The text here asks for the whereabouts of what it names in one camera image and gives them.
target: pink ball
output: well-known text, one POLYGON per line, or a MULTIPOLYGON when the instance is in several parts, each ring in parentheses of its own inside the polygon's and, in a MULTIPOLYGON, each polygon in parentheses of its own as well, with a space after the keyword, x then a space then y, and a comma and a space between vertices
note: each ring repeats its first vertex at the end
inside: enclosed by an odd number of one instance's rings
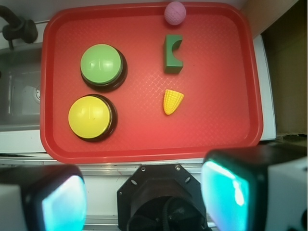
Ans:
POLYGON ((165 9, 165 19, 171 25, 178 25, 184 21, 186 9, 184 5, 178 1, 173 1, 168 4, 165 9))

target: wooden block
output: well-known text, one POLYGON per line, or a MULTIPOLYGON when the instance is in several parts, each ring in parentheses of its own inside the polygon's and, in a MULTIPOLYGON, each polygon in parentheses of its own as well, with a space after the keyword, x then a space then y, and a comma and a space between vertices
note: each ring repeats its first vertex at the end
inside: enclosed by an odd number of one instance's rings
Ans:
POLYGON ((165 73, 179 73, 183 62, 174 57, 173 51, 182 43, 182 35, 166 35, 164 43, 164 71, 165 73))

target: drain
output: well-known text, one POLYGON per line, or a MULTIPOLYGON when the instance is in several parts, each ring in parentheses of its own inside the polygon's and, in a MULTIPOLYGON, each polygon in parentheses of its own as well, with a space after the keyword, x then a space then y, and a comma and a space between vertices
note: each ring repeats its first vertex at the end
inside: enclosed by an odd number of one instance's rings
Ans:
POLYGON ((40 86, 38 86, 38 88, 36 89, 35 96, 38 100, 40 100, 40 86))
POLYGON ((40 86, 38 86, 33 92, 34 101, 40 103, 40 86))

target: sink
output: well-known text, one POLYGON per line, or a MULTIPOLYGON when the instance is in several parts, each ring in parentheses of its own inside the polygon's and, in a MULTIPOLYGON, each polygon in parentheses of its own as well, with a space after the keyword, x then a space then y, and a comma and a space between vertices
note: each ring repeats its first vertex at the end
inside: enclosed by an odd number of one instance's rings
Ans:
POLYGON ((42 44, 0 50, 0 131, 39 129, 42 44))

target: red tray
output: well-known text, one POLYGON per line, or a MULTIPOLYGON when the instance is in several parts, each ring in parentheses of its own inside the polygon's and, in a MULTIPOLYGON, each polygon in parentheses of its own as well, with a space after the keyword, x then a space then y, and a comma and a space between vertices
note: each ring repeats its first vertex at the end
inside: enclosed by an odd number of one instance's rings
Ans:
POLYGON ((235 8, 184 3, 185 21, 165 22, 167 3, 75 8, 48 23, 43 40, 41 139, 65 163, 149 161, 204 157, 211 149, 256 145, 263 121, 252 36, 235 8), (175 56, 178 75, 163 71, 167 34, 183 35, 175 56), (102 95, 118 111, 115 132, 101 142, 78 138, 68 111, 78 98, 97 93, 80 75, 80 59, 92 45, 119 49, 128 63, 124 84, 102 95), (185 97, 165 115, 165 89, 185 97))

